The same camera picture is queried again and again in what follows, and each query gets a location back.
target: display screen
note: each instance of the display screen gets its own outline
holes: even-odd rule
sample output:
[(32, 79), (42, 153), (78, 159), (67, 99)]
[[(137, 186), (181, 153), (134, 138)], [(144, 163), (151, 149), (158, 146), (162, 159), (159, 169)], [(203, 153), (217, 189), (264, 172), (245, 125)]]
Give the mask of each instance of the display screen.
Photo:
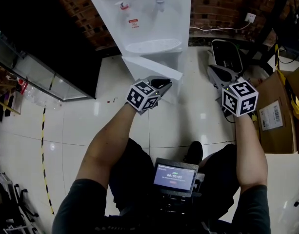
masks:
[(190, 190), (194, 174), (195, 170), (158, 165), (154, 184), (181, 190)]

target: person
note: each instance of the person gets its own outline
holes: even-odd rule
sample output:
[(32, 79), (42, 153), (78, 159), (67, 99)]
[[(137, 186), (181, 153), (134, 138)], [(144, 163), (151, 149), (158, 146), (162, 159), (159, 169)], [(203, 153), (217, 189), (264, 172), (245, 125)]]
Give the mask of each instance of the person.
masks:
[[(153, 190), (150, 156), (129, 138), (136, 109), (125, 104), (94, 137), (76, 180), (62, 202), (53, 234), (97, 231), (198, 231), (199, 233), (270, 234), (267, 161), (248, 115), (235, 118), (237, 147), (226, 145), (202, 160), (202, 145), (190, 146), (185, 162), (205, 174), (199, 192), (180, 212), (167, 210)], [(104, 216), (108, 186), (120, 216)], [(232, 223), (220, 221), (240, 198)]]

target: forearm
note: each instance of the forearm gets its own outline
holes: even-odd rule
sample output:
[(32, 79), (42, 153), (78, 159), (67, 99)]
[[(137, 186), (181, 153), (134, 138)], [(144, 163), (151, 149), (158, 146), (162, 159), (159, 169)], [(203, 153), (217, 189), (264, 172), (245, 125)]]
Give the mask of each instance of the forearm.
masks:
[(267, 160), (248, 115), (235, 118), (237, 178), (241, 193), (255, 185), (267, 185)]
[(126, 104), (91, 141), (77, 179), (88, 178), (107, 188), (110, 170), (122, 156), (136, 110)]

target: white cabinet door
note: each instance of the white cabinet door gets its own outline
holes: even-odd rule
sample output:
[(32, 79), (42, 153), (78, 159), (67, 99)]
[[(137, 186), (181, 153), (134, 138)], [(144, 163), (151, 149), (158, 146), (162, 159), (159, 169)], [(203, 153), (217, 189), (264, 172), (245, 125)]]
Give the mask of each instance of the white cabinet door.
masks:
[(122, 57), (122, 59), (135, 80), (145, 79), (149, 76), (169, 78), (172, 81), (172, 87), (162, 98), (172, 104), (178, 102), (180, 87), (183, 82), (181, 72), (143, 57)]

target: red brick wall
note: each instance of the red brick wall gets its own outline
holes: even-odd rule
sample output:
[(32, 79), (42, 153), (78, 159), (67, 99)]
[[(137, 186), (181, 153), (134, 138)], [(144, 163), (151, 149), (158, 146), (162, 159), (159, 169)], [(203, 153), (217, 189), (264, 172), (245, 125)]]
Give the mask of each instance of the red brick wall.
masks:
[[(90, 0), (59, 0), (68, 14), (80, 28), (82, 33), (98, 49), (115, 46), (115, 43)], [(275, 0), (192, 0), (191, 26), (203, 29), (218, 27), (241, 28), (246, 25), (244, 18), (247, 12), (257, 15), (255, 22), (244, 30), (221, 30), (202, 32), (191, 29), (191, 36), (211, 34), (214, 36), (238, 37), (254, 40), (265, 24), (263, 13), (270, 12)], [(285, 18), (289, 13), (289, 6), (294, 6), (294, 0), (289, 0), (282, 13)], [(266, 43), (273, 43), (276, 39), (271, 33)]]

